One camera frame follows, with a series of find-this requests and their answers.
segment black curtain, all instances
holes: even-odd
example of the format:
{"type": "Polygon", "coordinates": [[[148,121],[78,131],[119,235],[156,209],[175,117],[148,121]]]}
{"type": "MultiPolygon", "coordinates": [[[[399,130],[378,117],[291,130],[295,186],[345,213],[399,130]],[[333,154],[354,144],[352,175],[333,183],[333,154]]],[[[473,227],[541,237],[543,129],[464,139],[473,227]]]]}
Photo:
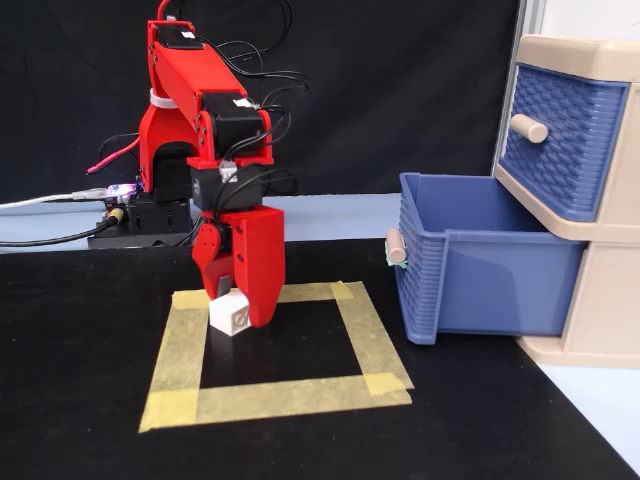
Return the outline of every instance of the black curtain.
{"type": "MultiPolygon", "coordinates": [[[[149,101],[145,21],[158,3],[7,5],[0,201],[133,179],[84,171],[106,137],[137,130],[149,101]]],[[[288,100],[293,126],[274,147],[277,165],[298,177],[300,193],[395,192],[404,171],[489,173],[517,0],[291,3],[291,33],[265,56],[265,68],[310,78],[309,93],[288,100]]],[[[188,0],[183,18],[215,43],[263,47],[282,28],[275,0],[188,0]]],[[[265,81],[262,89],[275,86],[265,81]]],[[[126,156],[112,171],[134,166],[126,156]]]]}

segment cable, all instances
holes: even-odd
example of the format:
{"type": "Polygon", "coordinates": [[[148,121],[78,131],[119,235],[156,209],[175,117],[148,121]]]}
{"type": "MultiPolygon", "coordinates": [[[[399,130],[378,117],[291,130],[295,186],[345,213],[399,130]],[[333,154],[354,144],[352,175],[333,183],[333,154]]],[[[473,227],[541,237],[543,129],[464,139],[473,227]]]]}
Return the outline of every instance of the cable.
{"type": "Polygon", "coordinates": [[[289,91],[294,91],[294,90],[301,90],[300,91],[300,95],[306,93],[307,91],[309,91],[309,85],[308,84],[304,84],[304,85],[290,85],[287,87],[280,87],[280,88],[276,88],[275,90],[269,92],[267,95],[265,95],[265,97],[262,99],[262,102],[260,102],[262,105],[270,105],[273,104],[273,102],[275,102],[278,98],[280,98],[282,95],[284,95],[285,93],[289,92],[289,91]]]}
{"type": "Polygon", "coordinates": [[[78,201],[78,200],[104,200],[107,198],[106,188],[92,188],[90,190],[80,190],[79,192],[60,193],[57,195],[47,195],[46,197],[31,198],[19,202],[0,204],[2,208],[24,207],[25,205],[36,205],[46,202],[57,202],[60,200],[78,201]]]}
{"type": "Polygon", "coordinates": [[[198,35],[196,35],[195,38],[196,38],[196,40],[199,40],[202,43],[205,43],[205,44],[209,45],[218,54],[218,56],[220,56],[220,58],[227,65],[227,67],[229,67],[231,70],[233,70],[237,74],[242,75],[244,77],[248,77],[248,78],[281,78],[281,79],[284,79],[284,80],[294,81],[294,82],[298,83],[299,85],[307,84],[308,81],[309,81],[309,79],[307,78],[307,76],[304,73],[296,72],[294,70],[276,70],[276,71],[273,71],[273,72],[259,72],[259,73],[247,72],[247,71],[242,70],[241,68],[237,67],[236,65],[234,65],[233,62],[231,62],[231,59],[227,58],[227,56],[224,54],[224,52],[222,50],[220,50],[216,45],[214,45],[211,41],[207,40],[204,37],[200,37],[198,35]]]}
{"type": "MultiPolygon", "coordinates": [[[[278,0],[278,5],[280,6],[280,11],[282,12],[282,19],[284,22],[282,27],[282,33],[280,34],[280,38],[276,41],[276,43],[274,43],[270,47],[263,48],[262,50],[260,50],[261,55],[264,55],[265,53],[268,53],[276,49],[280,45],[282,45],[282,43],[286,40],[287,36],[289,35],[289,31],[291,30],[291,24],[293,23],[293,8],[291,7],[289,0],[278,0]]],[[[252,58],[255,58],[255,56],[253,56],[252,53],[243,53],[243,54],[231,57],[229,60],[237,60],[239,62],[245,62],[247,60],[251,60],[252,58]]]]}
{"type": "Polygon", "coordinates": [[[270,178],[266,183],[258,183],[256,185],[266,185],[267,183],[276,182],[276,181],[280,182],[280,181],[290,180],[290,179],[294,180],[297,183],[297,180],[291,174],[291,172],[288,171],[288,170],[285,170],[284,168],[276,168],[274,170],[268,170],[266,172],[262,172],[262,173],[259,173],[257,175],[254,175],[249,180],[247,180],[244,183],[240,184],[235,190],[233,190],[233,192],[231,192],[231,194],[229,194],[229,196],[227,198],[225,198],[224,202],[222,202],[222,204],[220,204],[220,199],[222,197],[222,191],[223,191],[224,187],[226,187],[229,184],[231,178],[233,178],[233,176],[237,176],[238,172],[240,172],[241,170],[246,170],[248,167],[251,167],[252,165],[247,165],[243,169],[236,170],[234,175],[231,175],[231,176],[229,176],[229,178],[227,178],[227,180],[225,181],[225,184],[220,189],[220,192],[218,193],[218,196],[216,197],[216,201],[213,204],[214,205],[214,216],[216,218],[220,217],[220,212],[229,203],[229,200],[231,200],[231,198],[233,198],[235,195],[237,195],[238,192],[240,192],[244,188],[247,188],[249,185],[251,185],[256,180],[259,180],[259,179],[264,178],[264,177],[268,177],[268,176],[270,176],[270,175],[272,175],[274,173],[283,172],[283,173],[286,173],[288,175],[288,177],[286,177],[286,178],[276,178],[276,179],[271,179],[270,178]]]}
{"type": "Polygon", "coordinates": [[[273,145],[274,143],[282,140],[284,135],[286,135],[287,131],[289,130],[289,127],[291,126],[291,112],[289,111],[288,108],[283,107],[282,105],[271,105],[269,107],[261,107],[258,110],[275,111],[275,112],[281,113],[282,116],[271,126],[271,128],[265,130],[264,132],[234,143],[231,147],[229,147],[227,152],[224,154],[224,160],[227,160],[227,161],[231,160],[240,150],[250,147],[251,145],[255,145],[260,140],[271,135],[280,126],[280,124],[284,121],[285,118],[287,118],[287,126],[285,127],[283,134],[271,142],[260,143],[257,146],[263,147],[267,145],[273,145]]]}
{"type": "Polygon", "coordinates": [[[203,216],[198,217],[196,223],[193,225],[193,229],[189,232],[189,234],[180,240],[178,243],[171,245],[172,247],[181,247],[182,245],[187,245],[189,241],[193,238],[193,235],[200,229],[202,224],[205,222],[205,218],[203,216]]]}
{"type": "Polygon", "coordinates": [[[242,185],[237,187],[235,190],[233,190],[229,194],[229,196],[225,199],[225,201],[222,202],[222,205],[220,205],[220,207],[218,209],[216,209],[216,212],[214,214],[215,218],[220,218],[220,212],[222,210],[224,210],[224,207],[227,206],[229,201],[231,201],[231,199],[234,196],[236,196],[238,193],[240,193],[243,189],[247,188],[249,185],[251,185],[251,186],[270,185],[270,184],[275,183],[275,182],[284,182],[285,180],[293,180],[293,182],[295,183],[296,188],[297,188],[298,181],[296,180],[296,178],[293,175],[291,175],[291,172],[288,172],[287,170],[283,170],[283,171],[285,171],[285,172],[287,172],[289,174],[288,177],[270,178],[269,180],[264,181],[264,182],[256,182],[256,180],[260,179],[261,177],[268,176],[271,173],[274,173],[274,172],[280,171],[280,170],[283,170],[283,169],[276,169],[276,170],[272,170],[272,171],[269,171],[269,172],[264,172],[264,173],[262,173],[260,175],[255,175],[252,178],[250,178],[249,180],[247,180],[246,182],[244,182],[242,185]]]}
{"type": "Polygon", "coordinates": [[[156,15],[156,20],[164,20],[164,7],[166,7],[171,0],[162,0],[160,5],[158,5],[158,14],[156,15]]]}
{"type": "Polygon", "coordinates": [[[98,225],[96,228],[92,228],[91,230],[87,230],[86,232],[76,233],[67,237],[51,238],[48,240],[32,240],[29,242],[0,242],[0,247],[42,247],[45,245],[56,245],[58,243],[72,242],[74,240],[79,240],[81,238],[90,237],[91,235],[104,232],[106,229],[120,223],[123,215],[124,211],[119,208],[114,208],[109,213],[109,217],[107,217],[106,220],[100,223],[100,225],[98,225]]]}
{"type": "MultiPolygon", "coordinates": [[[[291,24],[293,23],[293,8],[291,7],[291,3],[289,3],[289,0],[277,0],[277,1],[278,1],[278,6],[280,7],[280,11],[282,12],[282,21],[283,21],[282,33],[280,34],[280,38],[278,38],[278,40],[270,47],[263,48],[260,50],[256,48],[255,52],[241,53],[233,57],[230,57],[229,60],[246,62],[248,60],[252,60],[256,58],[257,56],[259,57],[261,55],[264,55],[265,53],[271,52],[272,50],[275,50],[277,47],[282,45],[282,43],[286,40],[287,36],[289,35],[289,31],[291,30],[291,24]]],[[[182,19],[182,8],[184,7],[185,3],[186,3],[186,0],[179,1],[178,6],[176,7],[176,20],[182,19]]]]}
{"type": "Polygon", "coordinates": [[[133,142],[131,142],[129,145],[127,145],[126,147],[118,150],[117,152],[112,153],[111,155],[109,155],[105,159],[103,159],[103,160],[99,161],[98,163],[96,163],[93,167],[87,169],[87,175],[95,173],[95,172],[101,170],[102,168],[104,168],[106,165],[109,165],[112,161],[114,161],[120,155],[123,155],[123,154],[127,153],[129,150],[131,150],[136,145],[138,145],[138,143],[140,143],[140,137],[139,136],[133,142]]]}
{"type": "MultiPolygon", "coordinates": [[[[228,45],[247,45],[249,46],[254,52],[256,52],[258,61],[260,62],[260,73],[264,72],[264,63],[262,62],[262,55],[260,54],[260,51],[258,50],[258,47],[256,47],[253,43],[249,43],[249,42],[245,42],[244,40],[231,40],[229,42],[224,42],[218,45],[218,48],[223,48],[226,47],[228,45]]],[[[257,98],[260,99],[260,94],[262,93],[262,81],[263,79],[261,78],[259,83],[258,83],[258,95],[257,98]]]]}
{"type": "MultiPolygon", "coordinates": [[[[115,142],[117,140],[120,140],[121,138],[134,137],[134,136],[137,136],[137,135],[138,135],[137,132],[134,132],[134,133],[121,133],[121,134],[113,135],[113,136],[107,138],[104,142],[102,142],[102,145],[100,145],[100,148],[98,149],[98,158],[100,160],[103,159],[104,151],[109,146],[109,144],[111,144],[111,143],[113,143],[113,142],[115,142]]],[[[114,172],[114,171],[110,170],[107,166],[103,167],[103,169],[105,171],[109,172],[111,175],[116,175],[118,177],[124,177],[124,176],[129,175],[129,174],[131,174],[133,172],[138,171],[139,170],[139,167],[138,167],[138,156],[135,153],[133,153],[132,150],[129,150],[126,153],[131,155],[136,161],[136,166],[133,167],[131,170],[128,170],[126,172],[114,172]]]]}

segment beige drawer knob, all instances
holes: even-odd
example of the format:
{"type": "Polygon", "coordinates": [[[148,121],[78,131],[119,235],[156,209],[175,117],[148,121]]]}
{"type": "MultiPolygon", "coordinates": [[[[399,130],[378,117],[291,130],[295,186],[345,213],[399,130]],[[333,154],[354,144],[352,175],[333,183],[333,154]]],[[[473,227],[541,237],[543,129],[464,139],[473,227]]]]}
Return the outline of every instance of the beige drawer knob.
{"type": "Polygon", "coordinates": [[[521,113],[511,118],[511,129],[519,133],[531,143],[541,143],[547,139],[549,129],[542,123],[521,113]]]}
{"type": "Polygon", "coordinates": [[[405,251],[404,238],[397,228],[390,228],[387,230],[387,256],[391,263],[396,265],[404,262],[407,259],[407,252],[405,251]]]}

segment drawer pull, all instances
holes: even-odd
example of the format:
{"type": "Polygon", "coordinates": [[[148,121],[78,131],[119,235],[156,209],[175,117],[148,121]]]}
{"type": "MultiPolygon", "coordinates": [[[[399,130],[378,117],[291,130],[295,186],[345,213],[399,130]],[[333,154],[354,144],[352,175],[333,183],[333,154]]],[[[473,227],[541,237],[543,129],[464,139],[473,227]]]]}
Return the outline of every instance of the drawer pull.
{"type": "Polygon", "coordinates": [[[511,118],[511,129],[519,133],[531,143],[541,143],[547,139],[549,129],[542,123],[521,113],[511,118]]]}

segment blue storage drawer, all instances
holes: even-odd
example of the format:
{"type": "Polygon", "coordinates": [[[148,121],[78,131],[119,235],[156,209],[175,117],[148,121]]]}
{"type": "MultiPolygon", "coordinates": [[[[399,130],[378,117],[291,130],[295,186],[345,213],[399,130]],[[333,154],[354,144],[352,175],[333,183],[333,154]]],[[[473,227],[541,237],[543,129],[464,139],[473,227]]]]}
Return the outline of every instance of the blue storage drawer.
{"type": "Polygon", "coordinates": [[[549,135],[534,144],[510,130],[500,164],[560,217],[594,221],[628,89],[519,65],[511,115],[543,123],[549,135]]]}
{"type": "Polygon", "coordinates": [[[586,242],[560,239],[494,177],[400,175],[407,337],[560,335],[586,242]]]}

